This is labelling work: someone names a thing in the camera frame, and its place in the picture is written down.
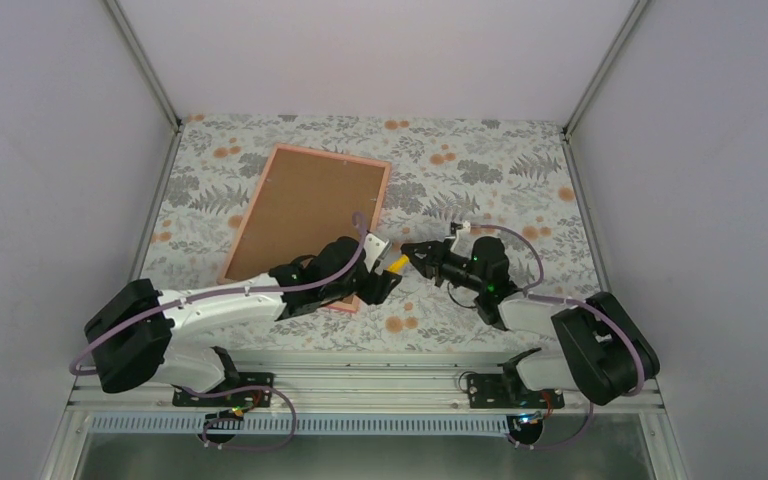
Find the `yellow handled screwdriver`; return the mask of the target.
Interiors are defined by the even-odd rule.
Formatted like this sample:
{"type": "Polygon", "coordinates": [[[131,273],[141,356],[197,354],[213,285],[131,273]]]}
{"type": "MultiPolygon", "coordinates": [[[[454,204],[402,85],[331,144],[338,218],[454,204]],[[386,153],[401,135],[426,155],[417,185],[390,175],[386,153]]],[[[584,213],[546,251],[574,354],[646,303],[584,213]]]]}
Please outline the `yellow handled screwdriver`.
{"type": "Polygon", "coordinates": [[[387,271],[394,274],[399,274],[405,266],[409,263],[410,259],[407,255],[401,255],[396,261],[387,267],[387,271]]]}

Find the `pink picture frame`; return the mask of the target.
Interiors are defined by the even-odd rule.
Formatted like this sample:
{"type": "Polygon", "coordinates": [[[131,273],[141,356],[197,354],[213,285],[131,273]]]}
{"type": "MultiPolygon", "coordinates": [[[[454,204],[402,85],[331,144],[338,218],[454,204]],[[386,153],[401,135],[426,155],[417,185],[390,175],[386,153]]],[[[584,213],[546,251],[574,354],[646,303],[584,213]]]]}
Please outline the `pink picture frame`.
{"type": "MultiPolygon", "coordinates": [[[[219,274],[222,298],[276,285],[282,301],[270,269],[317,255],[341,236],[362,241],[377,225],[390,171],[382,160],[276,145],[219,274]]],[[[327,308],[356,312],[361,304],[348,297],[327,308]]]]}

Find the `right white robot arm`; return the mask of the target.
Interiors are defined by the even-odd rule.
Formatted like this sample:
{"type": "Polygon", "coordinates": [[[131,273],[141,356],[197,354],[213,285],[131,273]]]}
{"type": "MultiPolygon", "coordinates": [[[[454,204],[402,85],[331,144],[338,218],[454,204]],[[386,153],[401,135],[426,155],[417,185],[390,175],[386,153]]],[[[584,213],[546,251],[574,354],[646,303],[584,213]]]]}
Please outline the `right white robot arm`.
{"type": "Polygon", "coordinates": [[[479,408],[525,407],[549,394],[576,391],[605,406],[637,392],[660,372],[650,343],[610,292],[585,300],[525,291],[510,277],[502,241],[476,240],[469,256],[453,252],[453,239],[409,243],[401,248],[409,263],[436,285],[474,292],[474,310],[488,326],[526,331],[558,343],[556,350],[533,347],[501,363],[498,374],[470,375],[489,381],[494,393],[478,389],[479,408]]]}

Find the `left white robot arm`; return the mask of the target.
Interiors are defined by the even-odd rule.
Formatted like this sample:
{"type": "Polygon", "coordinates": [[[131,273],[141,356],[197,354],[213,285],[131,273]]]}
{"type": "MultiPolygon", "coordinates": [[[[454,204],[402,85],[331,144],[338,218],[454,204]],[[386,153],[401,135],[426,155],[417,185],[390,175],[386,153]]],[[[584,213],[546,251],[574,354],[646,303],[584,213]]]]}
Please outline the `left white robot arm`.
{"type": "Polygon", "coordinates": [[[158,290],[148,279],[131,281],[86,323],[87,349],[70,369],[80,376],[80,364],[91,359],[90,374],[109,394],[160,382],[226,404],[239,380],[226,349],[208,343],[208,333],[304,316],[347,297],[379,305],[402,280],[399,268],[381,266],[388,246],[373,234],[342,236],[317,255],[197,290],[158,290]]]}

